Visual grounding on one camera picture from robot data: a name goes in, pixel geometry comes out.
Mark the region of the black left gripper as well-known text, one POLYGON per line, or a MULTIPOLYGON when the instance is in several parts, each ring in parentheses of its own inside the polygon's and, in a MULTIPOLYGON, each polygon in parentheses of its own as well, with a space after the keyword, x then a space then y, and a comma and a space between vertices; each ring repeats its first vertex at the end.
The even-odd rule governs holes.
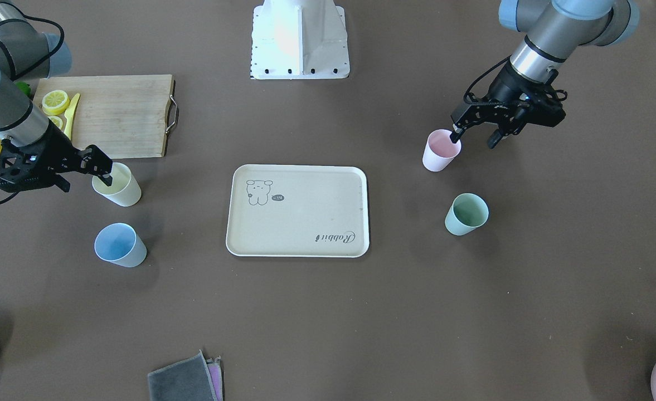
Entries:
POLYGON ((451 142, 457 144, 466 130, 481 124, 496 125, 487 141, 490 149, 505 137, 518 135, 527 124, 555 127, 566 116, 562 103, 567 99, 565 90, 552 86, 557 76, 553 71, 545 83, 533 82, 519 75, 508 61, 499 61, 470 84, 460 106, 452 112, 451 142), (483 98, 473 94, 473 87, 498 67, 487 94, 483 98))

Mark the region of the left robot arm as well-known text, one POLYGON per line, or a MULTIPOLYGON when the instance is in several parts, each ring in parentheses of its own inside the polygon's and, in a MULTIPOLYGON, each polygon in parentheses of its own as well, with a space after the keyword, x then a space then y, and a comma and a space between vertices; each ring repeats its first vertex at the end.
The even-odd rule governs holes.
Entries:
POLYGON ((524 33, 510 55, 494 69, 498 75, 485 96, 468 88, 451 114, 450 140, 458 142, 466 130, 496 125, 488 139, 495 148, 526 125, 554 127, 566 116, 567 92, 552 84, 560 67, 580 46, 611 46, 638 28, 640 11, 634 1, 502 1, 499 22, 524 33))

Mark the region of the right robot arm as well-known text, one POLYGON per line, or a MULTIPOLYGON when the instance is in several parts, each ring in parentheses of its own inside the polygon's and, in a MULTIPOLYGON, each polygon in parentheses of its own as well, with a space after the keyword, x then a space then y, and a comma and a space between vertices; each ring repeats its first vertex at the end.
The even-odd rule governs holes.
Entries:
POLYGON ((67 73, 64 33, 40 33, 10 1, 0 1, 0 189, 7 193, 52 186, 67 192, 63 173, 76 171, 112 184, 112 160, 96 145, 73 147, 62 130, 16 82, 67 73))

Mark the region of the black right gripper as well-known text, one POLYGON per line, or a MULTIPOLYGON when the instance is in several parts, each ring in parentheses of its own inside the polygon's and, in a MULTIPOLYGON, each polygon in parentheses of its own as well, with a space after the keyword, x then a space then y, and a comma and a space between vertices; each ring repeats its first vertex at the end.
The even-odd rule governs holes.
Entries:
POLYGON ((17 147, 10 139, 1 140, 0 189, 8 193, 57 186, 64 193, 71 184, 62 173, 76 171, 96 176, 105 186, 112 185, 112 160, 96 145, 85 150, 73 147, 56 125, 49 123, 33 144, 17 147))

